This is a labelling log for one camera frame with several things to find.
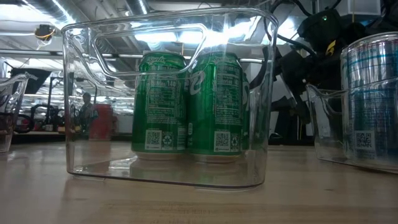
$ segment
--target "table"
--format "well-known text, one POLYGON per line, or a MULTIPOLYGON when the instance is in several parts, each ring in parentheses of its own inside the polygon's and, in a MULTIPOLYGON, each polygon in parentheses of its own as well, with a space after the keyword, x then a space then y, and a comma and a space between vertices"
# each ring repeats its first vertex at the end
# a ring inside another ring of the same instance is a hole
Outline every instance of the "table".
POLYGON ((0 223, 398 223, 398 175, 270 146, 264 185, 219 192, 75 178, 62 142, 0 155, 0 223))

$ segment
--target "soda can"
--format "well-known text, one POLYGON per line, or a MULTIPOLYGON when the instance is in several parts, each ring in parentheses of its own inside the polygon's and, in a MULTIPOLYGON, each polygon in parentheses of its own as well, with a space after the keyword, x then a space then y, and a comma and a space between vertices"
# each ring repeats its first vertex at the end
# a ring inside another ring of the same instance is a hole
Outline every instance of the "soda can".
POLYGON ((193 65, 188 148, 201 162, 233 162, 242 150, 243 71, 233 53, 201 55, 193 65))
POLYGON ((357 40, 340 57, 346 155, 359 165, 398 169, 398 32, 357 40))
POLYGON ((132 126, 132 150, 141 159, 176 159, 187 139, 188 80, 177 71, 185 59, 170 52, 149 52, 139 71, 176 71, 137 79, 132 126))
POLYGON ((243 126, 242 126, 242 150, 249 149, 249 128, 250 128, 250 86, 246 73, 243 74, 242 82, 242 106, 243 106, 243 126))

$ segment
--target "silver can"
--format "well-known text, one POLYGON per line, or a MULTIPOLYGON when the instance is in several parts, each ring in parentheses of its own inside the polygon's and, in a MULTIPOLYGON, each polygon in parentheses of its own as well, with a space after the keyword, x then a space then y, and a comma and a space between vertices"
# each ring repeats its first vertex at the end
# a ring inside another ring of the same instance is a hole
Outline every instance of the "silver can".
POLYGON ((372 35, 341 53, 346 155, 366 166, 398 168, 398 32, 372 35))

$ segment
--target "qr code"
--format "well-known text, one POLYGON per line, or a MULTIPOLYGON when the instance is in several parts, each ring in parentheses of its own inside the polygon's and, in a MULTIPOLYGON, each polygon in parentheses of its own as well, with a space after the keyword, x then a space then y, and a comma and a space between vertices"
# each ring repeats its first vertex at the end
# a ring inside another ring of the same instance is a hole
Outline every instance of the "qr code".
POLYGON ((373 131, 355 131, 355 148, 364 150, 374 150, 373 131))
POLYGON ((162 131, 159 130, 147 130, 146 131, 146 141, 145 148, 146 149, 158 149, 161 148, 161 140, 162 140, 162 131))
POLYGON ((229 152, 231 150, 230 142, 231 135, 229 131, 215 131, 214 132, 214 151, 215 152, 229 152))

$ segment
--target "ceiling light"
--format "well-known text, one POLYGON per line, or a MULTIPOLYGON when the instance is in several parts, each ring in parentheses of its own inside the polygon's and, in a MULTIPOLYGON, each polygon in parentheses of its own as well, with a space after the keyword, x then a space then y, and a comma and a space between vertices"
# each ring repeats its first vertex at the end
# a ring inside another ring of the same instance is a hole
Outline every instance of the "ceiling light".
POLYGON ((254 33, 254 31, 256 31, 257 25, 260 22, 261 18, 262 18, 261 16, 256 16, 256 17, 250 18, 250 21, 252 22, 252 24, 249 28, 248 33, 244 37, 244 40, 249 40, 253 36, 253 33, 254 33))
POLYGON ((135 37, 137 40, 145 41, 148 43, 177 41, 177 36, 173 32, 137 34, 135 37))
POLYGON ((142 26, 142 23, 140 22, 130 22, 131 28, 136 28, 139 26, 142 26))
MULTIPOLYGON (((272 25, 272 23, 270 23, 268 25, 268 33, 270 33, 271 35, 272 35, 272 27, 273 27, 273 25, 272 25)), ((299 37, 298 35, 296 35, 297 34, 297 29, 294 27, 294 21, 291 18, 289 18, 289 17, 278 28, 278 34, 283 36, 283 37, 286 37, 288 39, 292 39, 292 40, 295 40, 295 39, 297 39, 299 37)), ((268 44, 269 43, 268 37, 266 35, 262 39, 262 43, 263 44, 268 44)), ((283 45, 283 44, 286 44, 286 42, 283 41, 283 40, 280 40, 278 38, 276 44, 283 45)))
POLYGON ((203 33, 200 31, 184 31, 178 38, 178 41, 185 44, 199 44, 202 38, 203 33))

